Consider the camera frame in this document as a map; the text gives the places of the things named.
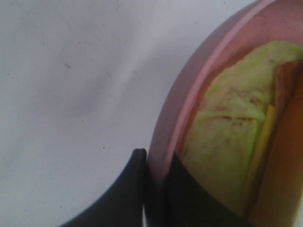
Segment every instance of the white surface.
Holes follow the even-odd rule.
[[[148,148],[190,55],[253,0],[2,0],[0,226],[50,227]]]

